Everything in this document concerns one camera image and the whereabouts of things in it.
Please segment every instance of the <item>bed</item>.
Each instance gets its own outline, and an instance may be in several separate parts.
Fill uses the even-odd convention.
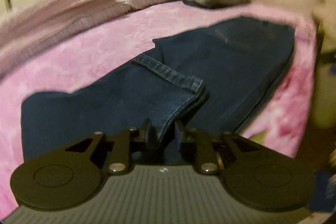
[[[71,21],[71,24],[76,22],[76,28],[72,26],[52,39],[44,37],[38,44],[17,47],[14,42],[20,40],[1,42],[0,49],[5,53],[0,52],[0,218],[17,206],[9,178],[23,162],[20,114],[21,103],[27,96],[40,90],[72,92],[153,48],[154,38],[239,15],[287,23],[295,28],[295,56],[287,76],[242,133],[280,153],[295,156],[305,131],[313,90],[316,24],[310,14],[313,6],[322,0],[253,0],[248,5],[218,10],[189,7],[179,0],[111,1],[113,5],[103,3],[102,10],[114,6],[114,9],[118,7],[117,13],[109,11],[92,19],[95,17],[92,10],[88,14],[81,11],[76,14],[81,20]],[[19,24],[18,15],[36,12],[35,8],[32,5],[4,18],[2,33],[10,37],[10,31]]]

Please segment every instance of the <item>blue jeans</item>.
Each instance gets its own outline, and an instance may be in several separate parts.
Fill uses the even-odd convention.
[[[294,52],[292,27],[248,17],[153,41],[154,49],[88,87],[28,97],[21,114],[24,159],[95,131],[140,127],[147,117],[160,141],[173,135],[178,118],[212,135],[238,133],[270,98]]]

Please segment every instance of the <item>gray ridged platform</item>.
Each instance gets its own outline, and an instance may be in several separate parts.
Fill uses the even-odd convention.
[[[4,223],[296,224],[309,214],[305,208],[285,213],[251,209],[229,196],[216,177],[199,175],[191,166],[137,165],[130,174],[110,177],[85,204],[48,213],[22,206]]]

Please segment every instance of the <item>pink blanket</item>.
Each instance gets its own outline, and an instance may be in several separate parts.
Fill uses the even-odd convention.
[[[159,4],[83,32],[31,59],[0,83],[0,218],[17,206],[9,179],[23,162],[20,114],[24,98],[39,90],[72,92],[153,48],[153,38],[239,15],[295,27],[293,65],[271,101],[243,134],[249,138],[267,132],[264,145],[294,157],[304,133],[313,87],[313,22],[300,14],[258,3],[220,10],[201,10],[180,1]]]

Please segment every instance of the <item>pink pillowcase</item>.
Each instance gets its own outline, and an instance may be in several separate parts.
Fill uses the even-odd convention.
[[[131,10],[121,0],[42,0],[0,21],[0,77],[78,32]]]

